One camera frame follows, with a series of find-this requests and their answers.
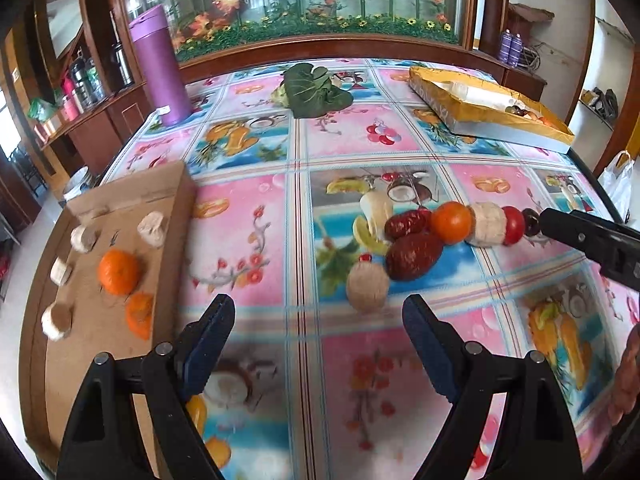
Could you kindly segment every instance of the yellow box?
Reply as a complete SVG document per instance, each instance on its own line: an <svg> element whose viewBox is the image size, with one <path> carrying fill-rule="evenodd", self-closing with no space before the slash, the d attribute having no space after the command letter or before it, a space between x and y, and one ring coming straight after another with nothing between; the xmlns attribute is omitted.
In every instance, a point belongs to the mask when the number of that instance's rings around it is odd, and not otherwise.
<svg viewBox="0 0 640 480"><path fill-rule="evenodd" d="M451 70L412 66L409 85L455 135L504 140L558 153L569 151L574 142L574 134L545 105L498 83ZM470 103L458 92L460 90L464 94L465 86L493 93L495 101L503 104L520 101L537 116L546 118L553 127L490 106Z"/></svg>

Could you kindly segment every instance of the screw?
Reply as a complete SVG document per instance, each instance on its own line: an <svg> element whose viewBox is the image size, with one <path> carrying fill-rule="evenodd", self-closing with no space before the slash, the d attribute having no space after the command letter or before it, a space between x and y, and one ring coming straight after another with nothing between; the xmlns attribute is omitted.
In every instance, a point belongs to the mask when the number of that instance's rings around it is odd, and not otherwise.
<svg viewBox="0 0 640 480"><path fill-rule="evenodd" d="M107 352L100 352L96 357L94 357L94 363L96 363L97 365L103 365L108 360L109 354L107 354Z"/></svg>
<svg viewBox="0 0 640 480"><path fill-rule="evenodd" d="M469 341L465 343L465 350L471 355L478 355L482 352L482 345L475 341Z"/></svg>
<svg viewBox="0 0 640 480"><path fill-rule="evenodd" d="M539 352L538 350L532 350L529 353L529 357L531 358L531 360L535 363L543 363L545 362L545 356L542 352Z"/></svg>
<svg viewBox="0 0 640 480"><path fill-rule="evenodd" d="M156 346L156 354L167 355L173 349L174 347L171 345L171 343L165 341L164 343L160 343L158 346Z"/></svg>

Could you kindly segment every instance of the white plastic bag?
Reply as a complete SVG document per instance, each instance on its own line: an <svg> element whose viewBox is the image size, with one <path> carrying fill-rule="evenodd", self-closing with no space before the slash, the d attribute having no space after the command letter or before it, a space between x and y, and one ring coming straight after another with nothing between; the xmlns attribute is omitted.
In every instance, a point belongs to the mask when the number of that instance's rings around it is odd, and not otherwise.
<svg viewBox="0 0 640 480"><path fill-rule="evenodd" d="M617 167L620 158L626 155L626 161ZM616 207L622 221L626 220L631 203L631 185L633 183L634 162L627 150L618 153L598 178L598 182L607 192Z"/></svg>

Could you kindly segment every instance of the blue gripper pad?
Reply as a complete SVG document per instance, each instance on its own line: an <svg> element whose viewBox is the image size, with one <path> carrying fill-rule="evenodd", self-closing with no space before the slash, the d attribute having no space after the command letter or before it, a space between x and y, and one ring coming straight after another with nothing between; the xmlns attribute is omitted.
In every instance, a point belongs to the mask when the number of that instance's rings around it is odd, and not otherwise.
<svg viewBox="0 0 640 480"><path fill-rule="evenodd" d="M404 329L418 352L418 357L427 371L433 388L437 393L447 397L451 404L454 404L460 396L460 390L456 386L454 363L447 355L443 344L436 337L428 318L431 318L431 322L440 323L424 300L417 294L412 294L404 300L402 304Z"/></svg>
<svg viewBox="0 0 640 480"><path fill-rule="evenodd" d="M235 320L236 308L233 300L226 294L218 294L200 318L199 322L206 322L206 325L184 362L182 394L185 400L204 390Z"/></svg>

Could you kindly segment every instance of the table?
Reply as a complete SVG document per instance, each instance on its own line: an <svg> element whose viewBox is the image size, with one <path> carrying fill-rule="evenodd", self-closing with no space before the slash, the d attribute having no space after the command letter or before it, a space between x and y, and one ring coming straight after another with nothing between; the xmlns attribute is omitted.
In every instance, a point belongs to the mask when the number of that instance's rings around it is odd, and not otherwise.
<svg viewBox="0 0 640 480"><path fill-rule="evenodd" d="M412 478L449 411L402 328L402 301L412 292L463 339L491 352L543 351L588 466L610 431L608 391L640 317L638 294L601 278L581 253L538 236L508 248L446 247L425 276L392 282L382 313L363 316L344 288L351 264L369 251L353 235L364 214L362 191L329 194L327 186L350 177L388 194L413 179L432 209L447 200L491 201L610 219L597 193L565 155L452 136L409 88L414 62L313 63L340 73L351 107L294 120L270 101L292 63L217 76L188 85L194 114L185 123L164 128L151 115L105 176L183 158L199 186L177 329L219 292L236 303L220 369L244 400L216 401L209 385L202 396L204 439L220 450L222 473L234 480ZM371 140L385 132L392 145ZM393 197L411 199L401 191ZM395 212L415 207L394 202ZM571 346L581 355L575 369ZM483 475L503 405L504 396L495 396L470 479Z"/></svg>

